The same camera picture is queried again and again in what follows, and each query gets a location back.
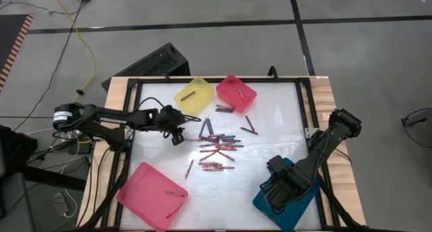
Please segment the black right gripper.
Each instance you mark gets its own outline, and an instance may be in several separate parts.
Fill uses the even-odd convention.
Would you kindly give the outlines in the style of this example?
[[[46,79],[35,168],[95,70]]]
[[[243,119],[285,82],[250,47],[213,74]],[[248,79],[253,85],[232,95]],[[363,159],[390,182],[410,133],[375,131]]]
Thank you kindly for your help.
[[[297,169],[269,168],[270,178],[261,184],[261,191],[271,207],[284,207],[302,199],[312,187],[313,181],[301,175]]]

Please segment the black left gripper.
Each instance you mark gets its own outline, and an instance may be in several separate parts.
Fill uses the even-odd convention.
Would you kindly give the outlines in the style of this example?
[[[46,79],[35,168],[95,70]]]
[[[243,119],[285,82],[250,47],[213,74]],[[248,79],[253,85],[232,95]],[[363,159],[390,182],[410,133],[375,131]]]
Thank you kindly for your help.
[[[183,124],[186,122],[185,116],[171,105],[164,106],[158,114],[158,127],[161,132],[168,132],[172,127],[176,126],[183,130]]]

